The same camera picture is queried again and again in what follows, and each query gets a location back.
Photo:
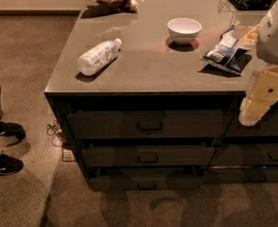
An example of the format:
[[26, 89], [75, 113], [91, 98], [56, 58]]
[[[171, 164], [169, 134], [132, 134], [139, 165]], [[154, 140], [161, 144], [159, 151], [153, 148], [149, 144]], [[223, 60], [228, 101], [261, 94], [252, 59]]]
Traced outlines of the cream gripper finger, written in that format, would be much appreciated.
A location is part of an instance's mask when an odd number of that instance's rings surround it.
[[240, 105], [238, 120], [243, 126], [254, 126], [268, 110], [268, 105], [245, 97]]

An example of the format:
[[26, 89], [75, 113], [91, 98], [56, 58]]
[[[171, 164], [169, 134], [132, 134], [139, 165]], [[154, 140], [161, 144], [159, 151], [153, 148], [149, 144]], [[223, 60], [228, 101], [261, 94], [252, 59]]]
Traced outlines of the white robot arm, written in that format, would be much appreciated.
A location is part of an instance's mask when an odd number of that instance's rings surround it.
[[254, 126], [278, 101], [278, 0], [247, 37], [255, 34], [257, 58], [265, 61], [263, 71], [254, 70], [249, 78], [246, 96], [240, 105], [239, 122]]

